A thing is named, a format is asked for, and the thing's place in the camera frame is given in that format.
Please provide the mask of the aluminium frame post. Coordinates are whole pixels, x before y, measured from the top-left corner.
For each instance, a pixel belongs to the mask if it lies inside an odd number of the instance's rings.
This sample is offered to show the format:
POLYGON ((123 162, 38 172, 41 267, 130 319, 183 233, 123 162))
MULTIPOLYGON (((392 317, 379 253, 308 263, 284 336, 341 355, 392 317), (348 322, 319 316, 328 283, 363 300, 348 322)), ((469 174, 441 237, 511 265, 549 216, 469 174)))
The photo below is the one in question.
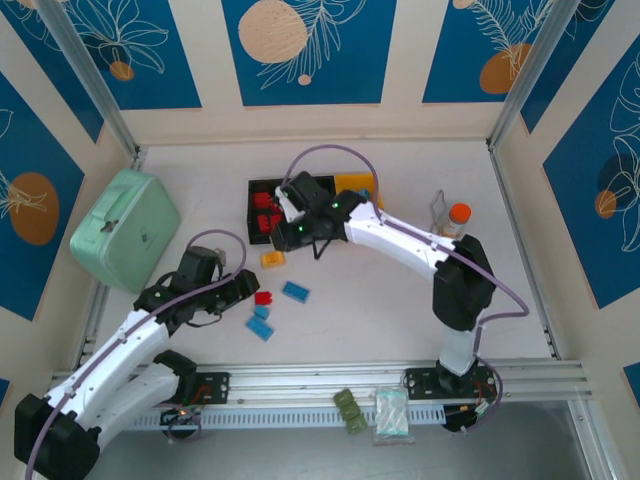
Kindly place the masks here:
POLYGON ((57 0, 33 0, 33 2, 92 103, 131 160, 131 167, 137 167, 140 146, 65 10, 57 0))
POLYGON ((539 79, 551 54, 561 39, 580 0, 556 0, 549 16, 541 26, 526 61, 508 93, 498 118, 487 138, 487 148, 495 153, 501 141, 539 79))

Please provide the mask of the yellow plastic bin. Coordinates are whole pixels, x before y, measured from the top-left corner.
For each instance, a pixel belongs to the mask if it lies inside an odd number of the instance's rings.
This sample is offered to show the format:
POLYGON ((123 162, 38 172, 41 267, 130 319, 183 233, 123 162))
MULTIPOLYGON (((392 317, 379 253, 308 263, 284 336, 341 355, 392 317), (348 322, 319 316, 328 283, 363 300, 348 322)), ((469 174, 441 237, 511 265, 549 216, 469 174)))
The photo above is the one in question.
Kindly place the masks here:
POLYGON ((331 201, 333 209, 351 211, 365 202, 372 202, 375 193, 375 179, 372 173, 337 174, 334 176, 336 195, 331 201), (358 191, 366 188, 371 193, 371 199, 366 200, 358 191))

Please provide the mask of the blue long lego brick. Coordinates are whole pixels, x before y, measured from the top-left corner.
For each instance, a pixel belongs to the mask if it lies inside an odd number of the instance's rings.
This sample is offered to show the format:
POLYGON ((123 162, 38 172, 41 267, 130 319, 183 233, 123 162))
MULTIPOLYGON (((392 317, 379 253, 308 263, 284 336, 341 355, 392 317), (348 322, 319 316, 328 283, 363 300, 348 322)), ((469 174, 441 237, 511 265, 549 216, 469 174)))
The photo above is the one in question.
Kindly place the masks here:
POLYGON ((306 303, 310 296, 309 289, 291 281, 287 281, 285 283, 282 288, 282 293, 288 298, 291 298, 302 304, 306 303))
POLYGON ((246 322, 246 327, 263 342, 267 342, 274 333, 274 329, 258 316, 252 316, 246 322))

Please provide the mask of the black plastic bin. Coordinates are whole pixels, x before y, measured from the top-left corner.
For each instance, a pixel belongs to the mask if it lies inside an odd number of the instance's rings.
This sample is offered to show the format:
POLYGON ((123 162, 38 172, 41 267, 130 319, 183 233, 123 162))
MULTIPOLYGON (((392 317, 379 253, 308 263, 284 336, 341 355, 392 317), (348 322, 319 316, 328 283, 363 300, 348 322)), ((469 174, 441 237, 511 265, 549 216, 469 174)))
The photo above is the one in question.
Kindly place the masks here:
POLYGON ((258 222, 257 222, 258 215, 281 214, 282 215, 281 220, 285 218, 275 196, 275 189, 278 186, 280 186, 281 183, 282 183, 282 180, 280 178, 258 179, 258 180, 250 180, 248 182, 246 224, 247 224, 249 243, 251 245, 266 245, 271 242, 270 240, 271 233, 269 235, 261 235, 259 233, 258 222), (257 192, 268 192, 273 199, 274 205, 270 209, 256 209, 252 205, 252 195, 257 192))
POLYGON ((291 186, 298 192, 301 198, 311 201, 317 195, 323 196, 323 191, 333 197, 336 192, 333 176, 311 175, 306 171, 299 173, 292 181, 291 186))

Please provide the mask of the white orange labelled bottle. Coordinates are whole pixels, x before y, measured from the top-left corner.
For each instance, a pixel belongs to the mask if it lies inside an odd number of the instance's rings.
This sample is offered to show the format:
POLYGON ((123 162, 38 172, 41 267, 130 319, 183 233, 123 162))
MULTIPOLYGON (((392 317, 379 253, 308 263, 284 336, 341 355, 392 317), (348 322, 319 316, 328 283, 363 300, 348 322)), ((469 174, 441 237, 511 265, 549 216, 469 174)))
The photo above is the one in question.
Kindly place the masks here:
POLYGON ((446 214, 440 228, 440 234, 449 238, 459 238, 471 216, 472 209, 468 204, 455 203, 446 214))

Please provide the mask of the clear plastic bag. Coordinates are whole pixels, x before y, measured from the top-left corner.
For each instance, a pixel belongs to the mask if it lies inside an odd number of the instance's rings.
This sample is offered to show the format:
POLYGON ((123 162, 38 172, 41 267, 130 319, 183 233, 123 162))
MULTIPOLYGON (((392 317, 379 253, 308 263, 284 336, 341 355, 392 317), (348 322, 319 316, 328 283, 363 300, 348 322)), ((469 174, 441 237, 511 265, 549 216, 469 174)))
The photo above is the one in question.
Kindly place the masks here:
POLYGON ((410 445, 408 391, 405 387, 381 387, 375 393, 375 446, 410 445))

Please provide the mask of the mint green carry case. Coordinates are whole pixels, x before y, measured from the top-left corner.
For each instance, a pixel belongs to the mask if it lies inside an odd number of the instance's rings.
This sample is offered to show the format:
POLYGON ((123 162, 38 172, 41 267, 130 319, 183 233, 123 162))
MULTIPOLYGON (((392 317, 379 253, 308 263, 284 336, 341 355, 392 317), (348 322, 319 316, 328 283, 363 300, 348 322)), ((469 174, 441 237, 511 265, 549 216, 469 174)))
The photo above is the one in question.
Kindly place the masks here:
POLYGON ((178 209, 158 177, 124 169, 71 236, 70 251, 101 283, 139 293, 180 223, 178 209))

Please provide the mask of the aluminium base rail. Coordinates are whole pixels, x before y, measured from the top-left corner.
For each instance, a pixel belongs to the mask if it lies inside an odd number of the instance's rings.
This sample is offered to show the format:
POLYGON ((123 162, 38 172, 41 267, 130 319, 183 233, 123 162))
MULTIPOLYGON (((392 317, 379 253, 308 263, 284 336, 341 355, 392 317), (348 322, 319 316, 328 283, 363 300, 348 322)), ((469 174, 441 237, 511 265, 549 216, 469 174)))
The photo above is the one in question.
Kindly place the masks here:
MULTIPOLYGON (((592 387, 578 360, 502 359, 489 364, 503 381, 504 402, 591 400, 592 387)), ((378 387, 399 385, 409 368, 433 367, 433 360, 346 364, 201 365, 200 373, 230 375, 227 404, 242 407, 328 406, 349 388, 369 404, 378 387)))

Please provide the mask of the aluminium side rail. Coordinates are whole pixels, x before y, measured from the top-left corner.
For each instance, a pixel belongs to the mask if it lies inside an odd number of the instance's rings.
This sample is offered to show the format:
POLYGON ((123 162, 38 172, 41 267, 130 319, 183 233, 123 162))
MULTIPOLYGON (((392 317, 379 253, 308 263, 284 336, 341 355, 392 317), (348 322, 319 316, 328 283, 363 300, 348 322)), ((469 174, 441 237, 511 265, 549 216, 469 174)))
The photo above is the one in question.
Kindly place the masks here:
POLYGON ((534 300, 535 309, 538 314, 538 317, 542 326, 542 330, 545 334, 545 338, 547 339, 547 344, 551 352, 551 357, 556 360, 563 360, 562 348, 561 348, 561 345, 558 343, 555 332, 553 331, 553 325, 550 322, 548 305, 544 299, 544 296, 542 295, 542 291, 540 289, 538 279, 536 277, 530 257, 528 255, 526 242, 524 241, 524 237, 522 235, 520 224, 516 215, 515 204, 513 202, 512 195, 510 193, 509 186, 506 182, 505 176, 503 175, 499 158, 495 153, 494 148, 487 146, 487 150, 488 150, 491 164, 494 169, 496 180, 498 182, 498 186, 503 198, 505 209, 513 230, 513 234, 514 234, 515 242, 518 247, 520 258, 523 263, 524 271, 525 271, 527 281, 531 290, 531 294, 534 300))
POLYGON ((141 158, 145 155, 145 151, 138 150, 130 165, 116 174, 72 235, 72 256, 95 280, 73 367, 80 367, 92 353, 108 290, 111 286, 119 286, 107 265, 106 252, 111 244, 112 231, 137 195, 133 172, 140 171, 141 158))

